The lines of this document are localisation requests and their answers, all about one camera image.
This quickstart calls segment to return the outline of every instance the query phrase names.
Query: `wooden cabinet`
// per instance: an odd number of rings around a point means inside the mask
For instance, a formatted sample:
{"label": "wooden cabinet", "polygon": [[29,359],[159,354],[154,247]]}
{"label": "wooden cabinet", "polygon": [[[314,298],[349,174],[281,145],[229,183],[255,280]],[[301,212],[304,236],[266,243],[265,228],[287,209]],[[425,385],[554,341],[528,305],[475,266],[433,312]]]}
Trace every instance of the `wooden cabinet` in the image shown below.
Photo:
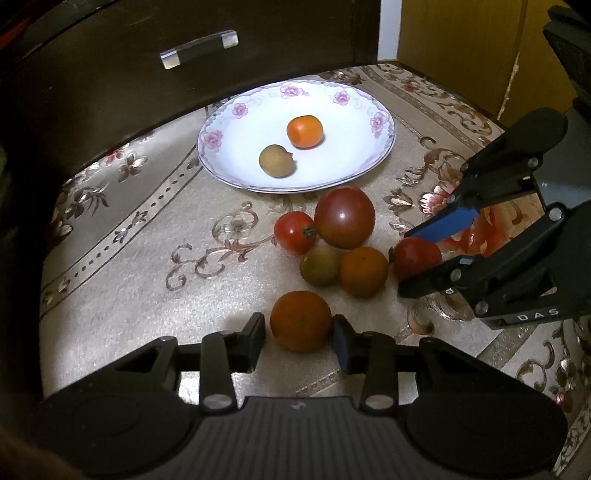
{"label": "wooden cabinet", "polygon": [[499,119],[512,125],[527,112],[541,106],[567,110],[576,96],[566,72],[546,41],[542,28],[549,21],[548,9],[557,0],[529,1],[523,33],[515,59],[515,75],[507,88]]}
{"label": "wooden cabinet", "polygon": [[546,42],[559,0],[402,0],[398,59],[511,125],[569,108],[574,90]]}
{"label": "wooden cabinet", "polygon": [[[8,146],[66,175],[231,94],[377,58],[379,0],[103,3],[67,28],[56,23],[58,34],[0,83]],[[160,53],[224,30],[238,33],[236,47],[163,67]]]}

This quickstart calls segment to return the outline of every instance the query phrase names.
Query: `orange tomato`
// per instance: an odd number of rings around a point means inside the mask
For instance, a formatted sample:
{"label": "orange tomato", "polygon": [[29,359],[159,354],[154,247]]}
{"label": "orange tomato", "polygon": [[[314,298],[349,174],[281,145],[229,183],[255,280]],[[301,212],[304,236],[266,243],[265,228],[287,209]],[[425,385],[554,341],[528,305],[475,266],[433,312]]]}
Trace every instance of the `orange tomato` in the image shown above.
{"label": "orange tomato", "polygon": [[355,297],[372,297],[388,278],[388,260],[372,247],[359,247],[347,253],[340,263],[340,282]]}
{"label": "orange tomato", "polygon": [[316,293],[301,290],[283,295],[273,305],[269,319],[277,341],[294,352],[313,352],[330,335],[330,307]]}
{"label": "orange tomato", "polygon": [[314,115],[294,118],[287,124],[287,136],[298,148],[310,148],[318,145],[324,136],[320,120]]}

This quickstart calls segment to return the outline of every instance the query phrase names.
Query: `dark red tomato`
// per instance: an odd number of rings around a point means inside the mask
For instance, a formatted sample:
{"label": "dark red tomato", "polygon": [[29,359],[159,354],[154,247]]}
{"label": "dark red tomato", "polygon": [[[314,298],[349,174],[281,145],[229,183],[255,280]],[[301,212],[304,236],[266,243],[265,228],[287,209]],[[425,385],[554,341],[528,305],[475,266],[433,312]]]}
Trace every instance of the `dark red tomato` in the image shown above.
{"label": "dark red tomato", "polygon": [[436,244],[416,236],[403,238],[390,249],[389,254],[398,281],[414,277],[442,261],[441,250]]}
{"label": "dark red tomato", "polygon": [[375,209],[363,190],[337,187],[316,205],[314,225],[326,243],[351,250],[363,245],[374,231]]}

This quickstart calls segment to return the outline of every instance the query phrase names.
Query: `pink flower pattern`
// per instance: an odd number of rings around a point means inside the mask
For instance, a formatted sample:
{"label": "pink flower pattern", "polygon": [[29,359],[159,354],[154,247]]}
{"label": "pink flower pattern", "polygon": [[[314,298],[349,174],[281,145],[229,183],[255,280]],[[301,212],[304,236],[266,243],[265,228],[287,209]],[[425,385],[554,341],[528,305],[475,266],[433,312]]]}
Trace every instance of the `pink flower pattern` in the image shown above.
{"label": "pink flower pattern", "polygon": [[105,157],[105,167],[108,167],[109,165],[111,165],[115,160],[120,160],[121,158],[123,158],[124,154],[125,154],[125,149],[118,148],[114,152],[107,155]]}
{"label": "pink flower pattern", "polygon": [[292,98],[298,95],[310,96],[308,92],[296,85],[283,85],[280,88],[281,98]]}
{"label": "pink flower pattern", "polygon": [[235,118],[242,118],[247,113],[248,107],[245,103],[237,103],[236,105],[234,105],[234,108],[232,109],[232,115],[234,115]]}
{"label": "pink flower pattern", "polygon": [[374,117],[369,120],[369,124],[371,125],[371,131],[374,134],[375,138],[379,138],[379,135],[380,133],[382,133],[382,129],[384,128],[385,123],[386,116],[382,112],[376,113]]}
{"label": "pink flower pattern", "polygon": [[349,103],[349,99],[349,94],[343,90],[342,92],[335,93],[333,102],[338,103],[339,105],[347,105],[347,103]]}
{"label": "pink flower pattern", "polygon": [[217,152],[222,146],[222,137],[222,132],[216,130],[215,132],[205,132],[201,139],[207,148]]}

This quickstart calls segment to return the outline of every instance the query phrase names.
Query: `tomato stem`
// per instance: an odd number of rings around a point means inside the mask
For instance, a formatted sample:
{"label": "tomato stem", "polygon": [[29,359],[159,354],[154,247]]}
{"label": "tomato stem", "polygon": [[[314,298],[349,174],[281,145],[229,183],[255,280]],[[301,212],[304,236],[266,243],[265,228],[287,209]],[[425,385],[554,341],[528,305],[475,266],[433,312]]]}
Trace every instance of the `tomato stem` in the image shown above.
{"label": "tomato stem", "polygon": [[314,238],[316,235],[318,235],[318,230],[316,230],[315,227],[313,227],[313,226],[305,226],[304,227],[304,236],[306,238]]}

